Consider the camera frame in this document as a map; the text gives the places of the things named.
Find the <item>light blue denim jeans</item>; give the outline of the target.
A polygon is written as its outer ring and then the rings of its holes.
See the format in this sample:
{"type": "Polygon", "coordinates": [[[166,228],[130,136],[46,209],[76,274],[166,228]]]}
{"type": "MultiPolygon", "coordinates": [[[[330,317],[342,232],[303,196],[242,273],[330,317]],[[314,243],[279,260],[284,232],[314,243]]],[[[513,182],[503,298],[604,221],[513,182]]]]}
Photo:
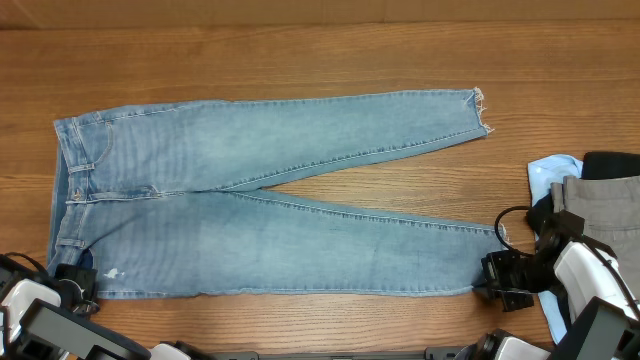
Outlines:
{"type": "Polygon", "coordinates": [[[488,135],[477,89],[129,105],[59,120],[47,268],[104,299],[468,292],[491,226],[276,191],[488,135]]]}

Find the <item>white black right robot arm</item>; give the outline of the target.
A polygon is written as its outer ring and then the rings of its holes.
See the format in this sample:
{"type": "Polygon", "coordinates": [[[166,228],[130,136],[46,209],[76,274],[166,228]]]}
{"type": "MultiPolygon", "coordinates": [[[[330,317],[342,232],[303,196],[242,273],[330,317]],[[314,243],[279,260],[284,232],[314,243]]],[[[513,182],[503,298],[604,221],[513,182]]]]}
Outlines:
{"type": "Polygon", "coordinates": [[[511,312],[555,291],[566,302],[567,332],[551,350],[497,329],[460,350],[471,360],[639,360],[639,307],[612,248],[584,234],[585,220],[562,210],[543,222],[533,254],[507,244],[482,259],[474,291],[511,312]]]}

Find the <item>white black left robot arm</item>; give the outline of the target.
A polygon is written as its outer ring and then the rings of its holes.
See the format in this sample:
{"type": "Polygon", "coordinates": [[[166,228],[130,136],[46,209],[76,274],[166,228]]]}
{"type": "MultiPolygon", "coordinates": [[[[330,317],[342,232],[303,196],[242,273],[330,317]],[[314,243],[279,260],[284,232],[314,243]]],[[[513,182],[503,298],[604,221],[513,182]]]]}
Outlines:
{"type": "Polygon", "coordinates": [[[209,354],[184,343],[162,342],[150,349],[100,326],[97,272],[62,264],[50,273],[33,258],[1,256],[1,357],[3,359],[195,360],[209,354]]]}

